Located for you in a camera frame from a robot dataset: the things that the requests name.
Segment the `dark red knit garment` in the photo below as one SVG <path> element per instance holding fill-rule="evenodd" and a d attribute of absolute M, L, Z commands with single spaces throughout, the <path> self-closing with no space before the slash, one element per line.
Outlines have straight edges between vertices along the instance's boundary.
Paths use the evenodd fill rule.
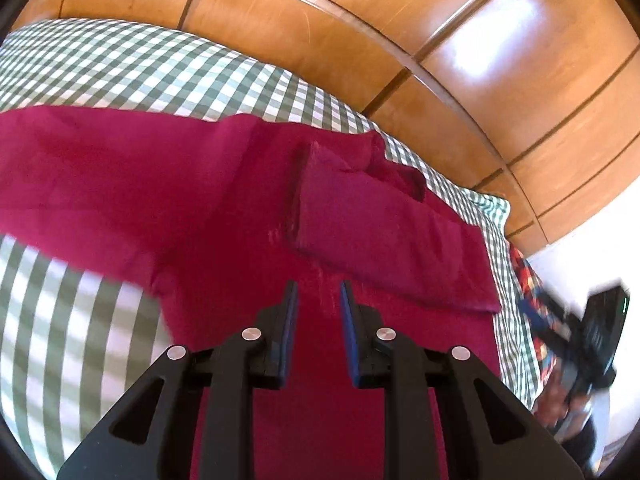
<path fill-rule="evenodd" d="M 389 162 L 377 133 L 37 106 L 1 117 L 1 225 L 160 300 L 172 338 L 216 346 L 296 281 L 292 365 L 254 397 L 261 479 L 378 479 L 378 390 L 350 381 L 340 285 L 423 347 L 491 370 L 499 311 L 477 226 Z"/>

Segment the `multicolour checked fleece blanket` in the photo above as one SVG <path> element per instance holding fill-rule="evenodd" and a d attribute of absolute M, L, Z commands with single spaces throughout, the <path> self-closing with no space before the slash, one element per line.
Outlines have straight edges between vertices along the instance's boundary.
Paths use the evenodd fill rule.
<path fill-rule="evenodd" d="M 525 259 L 521 251 L 513 244 L 509 247 L 510 258 L 515 272 L 518 284 L 521 286 L 525 315 L 533 315 L 533 324 L 544 322 L 544 324 L 556 325 L 555 319 L 551 314 L 546 302 L 541 298 L 544 292 L 541 280 Z M 564 393 L 565 389 L 561 384 L 561 367 L 559 366 L 558 357 L 550 349 L 548 344 L 533 334 L 533 343 L 535 348 L 536 360 L 540 370 L 540 379 L 544 385 L 544 396 L 551 396 L 554 400 L 559 400 L 560 393 Z"/>

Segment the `green white checked bedsheet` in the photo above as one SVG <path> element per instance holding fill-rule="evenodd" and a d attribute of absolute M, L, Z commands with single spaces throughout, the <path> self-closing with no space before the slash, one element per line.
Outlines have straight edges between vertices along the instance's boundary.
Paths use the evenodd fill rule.
<path fill-rule="evenodd" d="M 47 20 L 1 48 L 1 107 L 81 105 L 217 120 L 252 114 L 360 134 L 374 123 L 288 70 L 221 44 L 149 24 Z M 494 317 L 502 381 L 532 406 L 542 387 L 504 235 L 510 205 L 457 186 L 405 143 L 392 162 L 482 231 L 501 311 Z M 54 478 L 81 438 L 167 346 L 160 308 L 140 288 L 75 271 L 11 235 L 1 239 L 1 413 L 29 465 Z"/>

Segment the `wooden wardrobe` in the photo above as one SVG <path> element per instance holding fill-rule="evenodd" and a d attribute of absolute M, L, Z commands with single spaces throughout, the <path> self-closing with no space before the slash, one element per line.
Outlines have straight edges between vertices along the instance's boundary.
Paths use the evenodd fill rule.
<path fill-rule="evenodd" d="M 45 18 L 182 29 L 286 68 L 457 184 L 506 198 L 526 254 L 639 175 L 629 0 L 18 0 L 8 25 Z"/>

